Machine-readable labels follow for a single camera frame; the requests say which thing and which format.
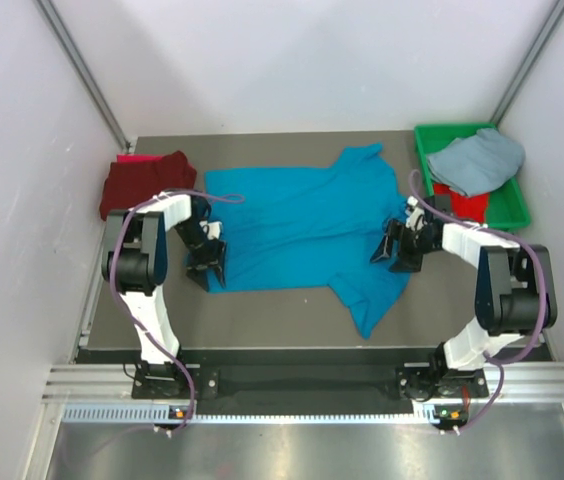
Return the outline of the blue t shirt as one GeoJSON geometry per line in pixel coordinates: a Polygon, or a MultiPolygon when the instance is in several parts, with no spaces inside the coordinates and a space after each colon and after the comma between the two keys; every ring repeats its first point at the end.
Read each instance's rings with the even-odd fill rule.
{"type": "Polygon", "coordinates": [[[328,287],[370,338],[409,281],[390,261],[371,260],[389,220],[404,217],[382,152],[376,143],[345,148],[329,167],[206,172],[209,194],[244,198],[212,207],[227,252],[226,282],[210,274],[210,293],[328,287]]]}

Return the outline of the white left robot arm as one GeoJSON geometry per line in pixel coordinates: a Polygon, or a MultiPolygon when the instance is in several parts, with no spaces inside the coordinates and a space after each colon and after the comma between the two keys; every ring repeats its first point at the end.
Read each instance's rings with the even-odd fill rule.
{"type": "Polygon", "coordinates": [[[167,396],[195,395],[193,377],[180,355],[164,295],[173,230],[187,250],[185,274],[204,291],[209,275],[226,285],[223,225],[211,219],[214,202],[231,201],[197,190],[166,190],[127,210],[113,210],[105,224],[101,273],[113,300],[129,315],[141,345],[140,386],[167,396]]]}

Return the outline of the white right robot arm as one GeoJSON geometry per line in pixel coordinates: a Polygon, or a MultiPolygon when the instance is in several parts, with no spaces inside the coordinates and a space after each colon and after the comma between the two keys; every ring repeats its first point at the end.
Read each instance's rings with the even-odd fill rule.
{"type": "Polygon", "coordinates": [[[417,273],[425,255],[444,251],[475,268],[474,316],[441,343],[422,367],[397,370],[402,396],[486,397],[483,368],[508,345],[539,335],[557,320],[551,260],[546,247],[523,246],[511,235],[445,212],[446,195],[409,197],[404,221],[390,219],[371,257],[393,273],[417,273]]]}

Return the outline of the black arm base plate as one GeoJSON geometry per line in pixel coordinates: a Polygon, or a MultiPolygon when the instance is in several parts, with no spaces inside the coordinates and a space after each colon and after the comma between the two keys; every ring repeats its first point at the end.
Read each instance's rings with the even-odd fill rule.
{"type": "Polygon", "coordinates": [[[435,381],[427,366],[327,365],[193,367],[194,395],[215,400],[242,392],[377,392],[390,399],[425,401],[488,396],[482,370],[435,381]]]}

